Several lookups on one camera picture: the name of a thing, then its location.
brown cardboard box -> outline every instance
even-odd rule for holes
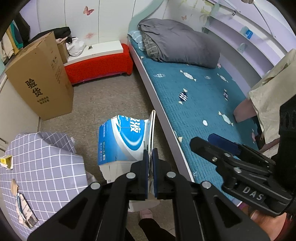
[[[6,74],[23,100],[42,120],[72,111],[73,87],[53,32],[21,50],[6,68]]]
[[[69,59],[69,53],[66,47],[66,40],[58,44],[57,47],[59,48],[59,54],[61,55],[63,64],[67,63]]]

blue mattress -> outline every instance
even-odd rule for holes
[[[175,134],[182,137],[179,138],[180,146],[195,182],[208,180],[221,190],[223,179],[215,171],[215,165],[193,153],[189,143],[193,137],[207,140],[210,134],[216,133],[258,150],[252,139],[252,132],[257,126],[251,119],[236,123],[233,116],[234,109],[245,99],[245,95],[222,66],[208,69],[156,62],[139,50],[133,40],[131,43],[142,59]]]

pillow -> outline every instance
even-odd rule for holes
[[[143,42],[147,55],[155,61],[158,61],[158,49],[156,43],[147,35],[143,33]]]
[[[170,19],[146,19],[139,26],[155,42],[159,61],[216,68],[220,48],[211,36]]]
[[[141,51],[144,51],[145,50],[141,31],[139,31],[139,30],[130,31],[128,33],[128,35],[130,35],[132,37],[132,39],[138,44],[138,48]]]

slipper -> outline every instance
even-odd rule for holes
[[[140,219],[143,218],[153,218],[153,214],[149,209],[140,211]]]

human hand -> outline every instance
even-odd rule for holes
[[[242,211],[268,234],[271,241],[274,241],[280,234],[287,216],[286,213],[283,213],[274,218],[263,214],[258,210],[254,211],[249,205],[245,205],[242,208]]]

